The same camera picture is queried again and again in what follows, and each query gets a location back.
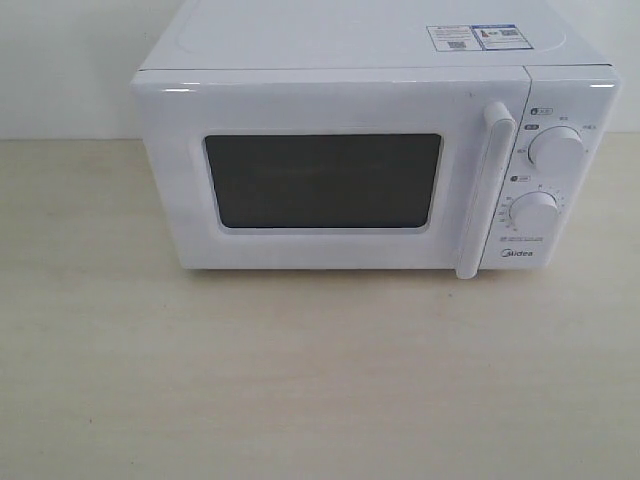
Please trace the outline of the white microwave door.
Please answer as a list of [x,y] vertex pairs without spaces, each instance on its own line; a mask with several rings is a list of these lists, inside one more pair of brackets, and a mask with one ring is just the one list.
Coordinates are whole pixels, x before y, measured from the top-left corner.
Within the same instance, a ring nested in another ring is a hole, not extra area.
[[481,266],[531,79],[516,67],[143,69],[187,269]]

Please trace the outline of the white microwave oven body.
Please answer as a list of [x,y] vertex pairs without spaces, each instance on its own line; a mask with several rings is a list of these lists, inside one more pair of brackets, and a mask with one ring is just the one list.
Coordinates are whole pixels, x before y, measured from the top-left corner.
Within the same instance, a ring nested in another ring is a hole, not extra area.
[[[427,26],[515,24],[531,50],[438,52]],[[584,182],[616,96],[613,65],[544,1],[189,1],[139,67],[152,70],[516,67],[531,79],[481,270],[546,266]],[[566,126],[585,155],[572,170],[538,171],[532,141]],[[531,192],[559,208],[543,234],[515,229],[509,208]]]

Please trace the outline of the lower white timer knob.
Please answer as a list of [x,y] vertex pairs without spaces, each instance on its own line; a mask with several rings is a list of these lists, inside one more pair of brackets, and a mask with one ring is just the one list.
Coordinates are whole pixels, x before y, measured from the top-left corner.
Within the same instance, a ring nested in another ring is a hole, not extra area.
[[546,192],[531,192],[517,198],[509,208],[512,226],[518,231],[543,234],[554,228],[559,217],[555,198]]

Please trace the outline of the warning label sticker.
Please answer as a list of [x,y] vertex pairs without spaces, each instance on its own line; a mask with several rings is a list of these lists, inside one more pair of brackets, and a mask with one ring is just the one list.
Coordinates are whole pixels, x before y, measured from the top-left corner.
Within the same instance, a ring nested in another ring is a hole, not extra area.
[[515,24],[427,26],[438,52],[531,50],[533,46]]

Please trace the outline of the upper white control knob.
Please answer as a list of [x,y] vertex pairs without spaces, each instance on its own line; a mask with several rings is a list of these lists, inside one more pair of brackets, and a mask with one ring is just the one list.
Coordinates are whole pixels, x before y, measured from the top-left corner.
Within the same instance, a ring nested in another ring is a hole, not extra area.
[[528,150],[530,163],[540,172],[560,174],[576,167],[585,155],[580,135],[566,126],[537,135]]

